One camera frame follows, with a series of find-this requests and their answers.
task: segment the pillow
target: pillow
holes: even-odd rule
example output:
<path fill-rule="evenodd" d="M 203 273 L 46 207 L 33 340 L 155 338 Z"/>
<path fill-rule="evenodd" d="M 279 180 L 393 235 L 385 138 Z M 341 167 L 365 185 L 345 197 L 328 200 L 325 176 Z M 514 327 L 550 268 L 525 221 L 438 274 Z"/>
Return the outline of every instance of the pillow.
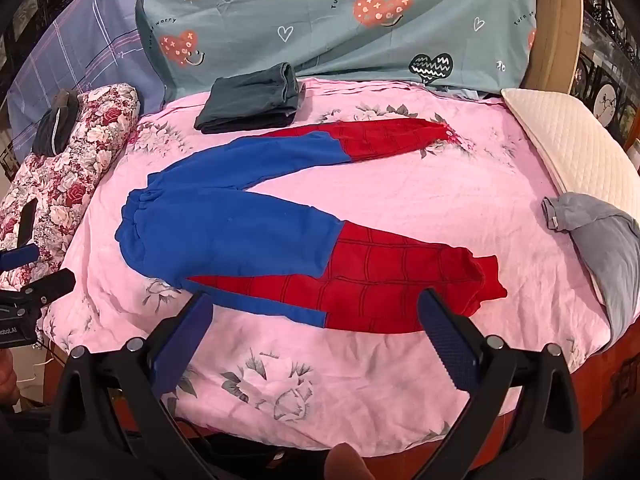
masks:
<path fill-rule="evenodd" d="M 19 164 L 31 151 L 40 118 L 63 88 L 89 92 L 128 83 L 143 114 L 162 109 L 164 85 L 142 48 L 147 39 L 136 27 L 136 1 L 73 0 L 33 47 L 6 97 Z"/>
<path fill-rule="evenodd" d="M 0 250 L 15 249 L 20 212 L 37 198 L 31 241 L 39 259 L 0 276 L 0 288 L 19 290 L 60 269 L 95 187 L 136 125 L 138 95 L 127 84 L 78 96 L 79 119 L 65 150 L 46 157 L 30 153 L 0 204 Z"/>
<path fill-rule="evenodd" d="M 640 178 L 620 145 L 571 95 L 520 88 L 502 96 L 538 150 L 560 193 L 608 202 L 640 221 Z"/>

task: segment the screw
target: screw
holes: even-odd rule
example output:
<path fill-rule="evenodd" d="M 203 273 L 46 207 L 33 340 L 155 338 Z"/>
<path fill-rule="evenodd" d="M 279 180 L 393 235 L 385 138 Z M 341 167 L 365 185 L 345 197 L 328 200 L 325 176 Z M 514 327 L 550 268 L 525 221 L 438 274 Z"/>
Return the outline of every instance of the screw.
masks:
<path fill-rule="evenodd" d="M 562 355 L 562 348 L 560 348 L 560 345 L 557 345 L 556 343 L 549 343 L 546 346 L 546 351 L 555 357 Z"/>
<path fill-rule="evenodd" d="M 79 357 L 82 357 L 84 355 L 84 351 L 86 350 L 86 347 L 80 345 L 80 346 L 76 346 L 72 351 L 71 351 L 71 357 L 73 359 L 78 359 Z"/>
<path fill-rule="evenodd" d="M 489 345 L 489 348 L 493 348 L 494 350 L 504 348 L 504 339 L 497 335 L 490 335 L 487 337 L 486 343 Z"/>
<path fill-rule="evenodd" d="M 144 343 L 145 343 L 145 340 L 142 339 L 141 337 L 135 337 L 133 339 L 129 339 L 127 341 L 127 350 L 129 350 L 130 352 L 137 352 L 142 348 Z"/>

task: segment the blue gripper pad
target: blue gripper pad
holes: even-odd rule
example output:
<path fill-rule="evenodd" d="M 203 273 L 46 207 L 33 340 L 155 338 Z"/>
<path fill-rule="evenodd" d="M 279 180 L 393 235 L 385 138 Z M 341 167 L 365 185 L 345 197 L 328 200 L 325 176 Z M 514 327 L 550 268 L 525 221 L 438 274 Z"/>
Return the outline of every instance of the blue gripper pad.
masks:
<path fill-rule="evenodd" d="M 469 394 L 478 388 L 478 359 L 445 307 L 429 290 L 418 297 L 418 319 L 454 386 Z"/>
<path fill-rule="evenodd" d="M 35 262 L 40 257 L 40 249 L 36 244 L 25 245 L 11 251 L 0 252 L 0 272 L 17 269 Z"/>
<path fill-rule="evenodd" d="M 202 294 L 184 306 L 165 345 L 150 363 L 151 390 L 157 399 L 175 390 L 178 381 L 195 354 L 213 321 L 213 300 Z"/>

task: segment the wooden headboard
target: wooden headboard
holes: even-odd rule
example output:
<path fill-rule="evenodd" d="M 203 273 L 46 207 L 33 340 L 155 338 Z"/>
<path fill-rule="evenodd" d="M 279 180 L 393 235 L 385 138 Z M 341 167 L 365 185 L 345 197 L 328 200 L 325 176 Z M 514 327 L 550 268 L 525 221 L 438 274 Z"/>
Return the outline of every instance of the wooden headboard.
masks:
<path fill-rule="evenodd" d="M 582 0 L 537 0 L 538 32 L 523 88 L 569 93 L 582 35 Z"/>

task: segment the black heart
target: black heart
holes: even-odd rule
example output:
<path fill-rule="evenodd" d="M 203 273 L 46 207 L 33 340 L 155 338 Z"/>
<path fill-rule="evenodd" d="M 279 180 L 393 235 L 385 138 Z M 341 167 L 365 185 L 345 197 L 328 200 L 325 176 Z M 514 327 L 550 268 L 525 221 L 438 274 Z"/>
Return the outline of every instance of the black heart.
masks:
<path fill-rule="evenodd" d="M 434 59 L 426 54 L 418 54 L 409 63 L 409 72 L 417 74 L 425 85 L 436 79 L 446 79 L 453 71 L 453 58 L 450 54 L 438 54 Z"/>

